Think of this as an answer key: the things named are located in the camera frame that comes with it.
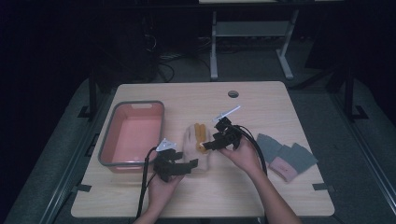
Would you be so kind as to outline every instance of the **dark background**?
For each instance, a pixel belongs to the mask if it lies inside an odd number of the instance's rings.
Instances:
[[[208,10],[157,11],[153,23],[142,26],[145,13],[81,9],[91,6],[100,4],[85,1],[81,6],[78,1],[46,0],[0,3],[0,222],[18,197],[73,93],[92,70],[99,74],[97,82],[102,91],[125,82],[149,82],[155,76],[155,54],[145,53],[143,33],[156,35],[165,46],[192,53],[194,38],[210,35]],[[282,11],[271,9],[265,15],[278,17]],[[327,6],[303,7],[293,38],[316,39],[309,67],[327,69],[335,63],[351,66],[355,77],[370,88],[396,124],[394,11],[391,3],[375,0],[347,1],[331,10]],[[259,10],[236,12],[225,15],[246,19],[262,15]],[[125,41],[130,47],[120,48]],[[127,67],[109,58],[109,52]]]

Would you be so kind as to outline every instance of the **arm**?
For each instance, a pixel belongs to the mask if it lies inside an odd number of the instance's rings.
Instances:
[[[178,175],[168,183],[165,183],[155,175],[148,185],[148,209],[134,224],[155,223],[165,206],[171,200],[178,183],[180,183],[183,177],[184,175]]]
[[[268,221],[276,223],[301,223],[301,220],[283,200],[268,177],[262,171],[256,151],[250,142],[241,138],[239,148],[231,151],[226,148],[220,149],[220,153],[228,157],[236,166],[245,171],[259,192],[262,206]]]

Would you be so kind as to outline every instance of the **metal frame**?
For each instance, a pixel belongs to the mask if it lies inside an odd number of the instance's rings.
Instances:
[[[297,21],[299,9],[295,9],[289,21],[217,21],[217,12],[213,12],[212,20],[212,50],[210,52],[210,80],[219,78],[218,63],[216,56],[217,36],[285,36],[285,42],[281,49],[276,50],[283,73],[287,79],[293,79],[286,59],[291,36],[295,22]]]

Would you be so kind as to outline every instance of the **folded cloth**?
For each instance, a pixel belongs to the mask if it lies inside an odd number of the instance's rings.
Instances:
[[[265,161],[268,163],[271,163],[274,160],[277,152],[282,148],[282,145],[274,138],[262,133],[259,133],[256,142],[262,150],[262,155],[264,156]]]
[[[287,182],[290,182],[298,174],[306,171],[316,164],[318,160],[305,147],[296,143],[292,147],[283,146],[274,160],[270,163],[270,169],[277,172]]]

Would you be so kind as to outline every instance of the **yellow object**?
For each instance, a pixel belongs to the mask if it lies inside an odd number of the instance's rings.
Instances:
[[[196,149],[203,154],[208,153],[206,148],[201,144],[206,141],[206,126],[204,124],[195,123],[195,138],[197,140]]]

